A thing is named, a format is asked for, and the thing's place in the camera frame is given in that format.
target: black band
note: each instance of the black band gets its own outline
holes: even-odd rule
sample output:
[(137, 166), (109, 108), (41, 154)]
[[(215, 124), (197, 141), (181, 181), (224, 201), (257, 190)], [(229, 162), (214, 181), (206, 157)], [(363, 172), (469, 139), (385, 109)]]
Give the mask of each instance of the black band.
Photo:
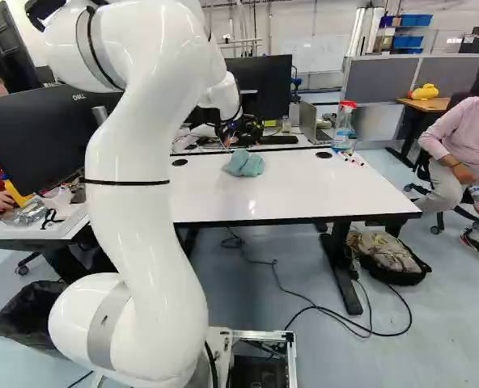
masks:
[(92, 8), (91, 6), (87, 7), (87, 12), (88, 12), (88, 22), (87, 22), (87, 38), (88, 38), (88, 46), (91, 49), (92, 56), (94, 57), (94, 62), (97, 65), (98, 69), (100, 70), (101, 74), (105, 79), (110, 82), (112, 86), (114, 86), (116, 89), (120, 91), (124, 91), (122, 87), (119, 87), (110, 77), (108, 74), (103, 69), (103, 66), (100, 64), (100, 61), (97, 59), (97, 56), (95, 55), (95, 50), (94, 50), (94, 44), (92, 43), (92, 19), (94, 18), (95, 15), (95, 9)]
[(169, 180), (154, 180), (152, 182), (116, 182), (115, 180), (97, 180), (80, 178), (82, 183), (102, 184), (104, 186), (160, 186), (161, 184), (168, 184)]

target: cubicle partition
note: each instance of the cubicle partition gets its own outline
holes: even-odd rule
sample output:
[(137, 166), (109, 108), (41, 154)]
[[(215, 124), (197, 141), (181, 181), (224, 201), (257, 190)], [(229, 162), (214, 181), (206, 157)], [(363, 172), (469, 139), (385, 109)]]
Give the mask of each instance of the cubicle partition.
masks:
[(479, 54), (354, 57), (345, 67), (341, 99), (356, 101), (353, 126), (365, 148), (396, 144), (404, 106), (396, 99), (425, 83), (439, 88), (439, 97), (468, 91), (479, 68)]

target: black trash bag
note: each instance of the black trash bag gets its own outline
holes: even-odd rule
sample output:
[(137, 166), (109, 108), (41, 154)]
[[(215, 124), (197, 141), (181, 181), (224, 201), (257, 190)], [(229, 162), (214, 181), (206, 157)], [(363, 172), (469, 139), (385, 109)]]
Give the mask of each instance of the black trash bag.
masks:
[(26, 285), (0, 310), (0, 336), (52, 356), (60, 356), (48, 330), (49, 313), (67, 288), (60, 281)]

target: marker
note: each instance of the marker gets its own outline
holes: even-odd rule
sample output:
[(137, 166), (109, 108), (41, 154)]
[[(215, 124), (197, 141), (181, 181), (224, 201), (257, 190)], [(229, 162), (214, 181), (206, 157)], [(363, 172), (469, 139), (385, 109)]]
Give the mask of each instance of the marker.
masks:
[(341, 153), (340, 151), (334, 151), (335, 154), (338, 155), (339, 158), (341, 158), (344, 162), (348, 161), (348, 158), (344, 155), (344, 153)]
[(345, 151), (342, 151), (341, 153), (342, 153), (342, 156), (344, 156), (345, 158), (350, 158), (352, 163), (356, 163), (356, 164), (358, 164), (359, 166), (365, 166), (365, 164), (366, 164), (366, 163), (364, 163), (364, 162), (358, 161), (358, 160), (356, 159), (356, 157), (354, 156), (354, 154), (349, 155), (349, 154), (348, 154), (347, 152), (345, 152)]

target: blue bin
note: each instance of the blue bin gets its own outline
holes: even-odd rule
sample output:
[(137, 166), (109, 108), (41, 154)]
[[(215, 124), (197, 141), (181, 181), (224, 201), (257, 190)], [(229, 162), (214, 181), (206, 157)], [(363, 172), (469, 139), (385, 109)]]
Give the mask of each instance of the blue bin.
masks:
[(395, 49), (419, 47), (423, 43), (423, 36), (394, 36), (392, 44)]
[(382, 19), (379, 21), (379, 26), (380, 27), (391, 27), (393, 19), (394, 19), (394, 16), (382, 16)]
[(402, 27), (428, 27), (432, 15), (402, 15), (401, 26)]

